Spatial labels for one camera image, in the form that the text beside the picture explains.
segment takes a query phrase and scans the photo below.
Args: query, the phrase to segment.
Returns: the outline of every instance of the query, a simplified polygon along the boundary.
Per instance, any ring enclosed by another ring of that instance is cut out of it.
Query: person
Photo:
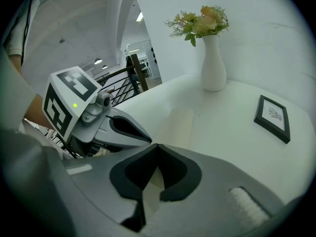
[[[126,57],[126,67],[129,67],[129,66],[133,66],[133,62],[132,62],[132,59],[130,58],[130,56],[128,55]],[[135,72],[134,69],[128,70],[127,73],[130,76],[131,83],[133,84],[133,87],[134,87],[134,95],[138,95],[140,93],[139,92],[139,87],[138,87],[138,84],[137,84],[137,82],[139,82],[139,78],[136,75],[136,72]]]
[[[11,29],[3,45],[10,61],[21,77],[23,77],[22,62],[28,38],[27,33],[29,32],[29,28],[31,27],[39,4],[40,0],[27,0],[24,3],[21,13],[18,14],[15,25]],[[54,129],[41,109],[42,101],[42,97],[36,94],[34,100],[26,111],[24,118],[49,129]]]

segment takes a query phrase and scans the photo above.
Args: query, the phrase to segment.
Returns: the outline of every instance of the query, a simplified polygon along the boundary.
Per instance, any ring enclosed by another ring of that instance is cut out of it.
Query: black picture frame
[[[267,119],[262,117],[263,105],[264,105],[265,100],[267,100],[267,101],[273,103],[274,105],[277,105],[283,109],[284,131],[282,129],[280,129],[279,127],[277,127],[275,124],[271,123],[270,121],[268,121]],[[270,133],[274,134],[277,138],[279,138],[284,143],[287,144],[290,142],[290,140],[291,140],[290,125],[288,122],[286,107],[277,103],[276,101],[273,101],[272,99],[270,99],[268,97],[260,95],[257,113],[256,113],[256,117],[254,119],[254,122],[257,123],[258,125],[262,126],[263,128],[265,128],[266,130],[268,130]]]

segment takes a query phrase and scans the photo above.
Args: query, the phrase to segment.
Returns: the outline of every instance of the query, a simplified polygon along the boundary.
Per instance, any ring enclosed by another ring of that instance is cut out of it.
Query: cable
[[[32,1],[33,1],[33,0],[30,0],[29,9],[28,9],[28,14],[27,14],[27,19],[26,19],[26,24],[25,24],[25,28],[24,28],[21,65],[23,64],[23,60],[24,60],[24,49],[25,49],[26,37],[27,37],[28,32],[29,32],[30,19],[31,19]]]

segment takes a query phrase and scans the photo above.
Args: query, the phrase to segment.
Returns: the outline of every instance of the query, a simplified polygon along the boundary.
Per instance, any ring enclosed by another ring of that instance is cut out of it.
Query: framed picture
[[[283,105],[261,95],[254,121],[284,143],[289,143],[291,139],[290,125],[288,123],[286,107]]]

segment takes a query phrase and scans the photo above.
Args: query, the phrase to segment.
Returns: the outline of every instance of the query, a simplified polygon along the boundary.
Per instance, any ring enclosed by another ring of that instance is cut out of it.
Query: yellow flower
[[[202,13],[202,16],[208,16],[212,18],[216,23],[222,22],[222,17],[217,12],[215,7],[202,6],[201,13]]]
[[[216,21],[209,17],[209,16],[204,16],[199,18],[194,26],[193,26],[193,32],[197,34],[203,34],[207,33],[209,30],[214,30],[216,28],[217,24]]]
[[[175,17],[175,19],[174,19],[174,22],[177,22],[177,21],[179,21],[179,20],[180,20],[180,15],[177,14],[176,17]]]
[[[192,20],[195,20],[195,18],[196,18],[196,14],[195,14],[195,13],[185,13],[185,14],[183,15],[183,20],[184,20],[184,21],[190,22],[190,21],[192,21]]]

